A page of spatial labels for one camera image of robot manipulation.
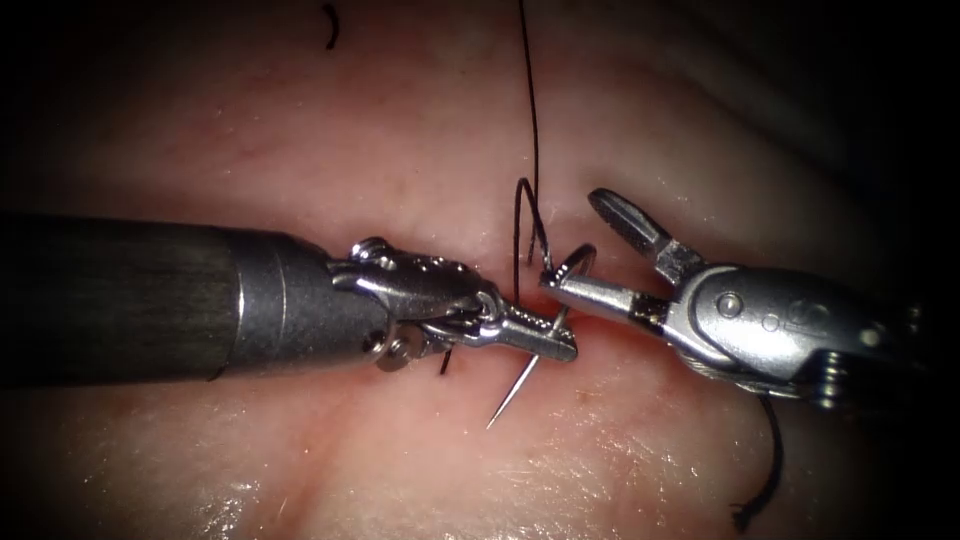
black suture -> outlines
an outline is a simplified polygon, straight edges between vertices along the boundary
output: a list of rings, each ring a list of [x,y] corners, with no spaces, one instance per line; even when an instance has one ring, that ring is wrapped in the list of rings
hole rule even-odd
[[[537,124],[537,100],[533,92],[533,64],[530,62],[530,38],[527,37],[527,14],[523,0],[520,0],[520,31],[523,33],[523,58],[527,66],[527,91],[530,94],[530,119],[533,121],[533,202],[538,208],[540,203],[540,129]],[[527,266],[533,262],[533,247],[537,238],[536,229],[530,232],[530,249],[527,251]]]
[[[449,349],[443,355],[443,363],[440,364],[440,374],[444,375],[447,373],[447,366],[450,365],[450,355],[453,353],[453,349]]]
[[[534,238],[540,240],[540,250],[543,255],[543,269],[553,271],[553,256],[550,254],[550,242],[547,241],[547,232],[540,218],[540,209],[537,207],[536,194],[530,189],[530,180],[521,178],[517,181],[517,192],[513,199],[513,301],[520,303],[520,205],[523,203],[523,194],[526,192],[527,203],[530,204],[530,215],[533,217]],[[528,257],[533,260],[531,251]]]
[[[333,50],[333,46],[337,44],[337,38],[340,37],[340,17],[337,16],[337,10],[333,8],[333,4],[324,4],[323,12],[327,14],[327,17],[330,17],[330,26],[333,27],[333,32],[330,34],[330,41],[327,42],[327,50]]]
[[[780,476],[783,474],[783,439],[780,436],[780,423],[777,421],[777,413],[773,410],[773,404],[767,396],[758,396],[760,404],[763,406],[763,412],[767,414],[767,420],[770,422],[770,431],[773,434],[773,463],[770,465],[770,474],[767,475],[767,482],[760,488],[752,499],[744,504],[731,504],[730,506],[738,510],[733,513],[733,526],[737,532],[743,534],[750,526],[750,520],[763,512],[763,510],[773,500],[773,495],[780,485]]]

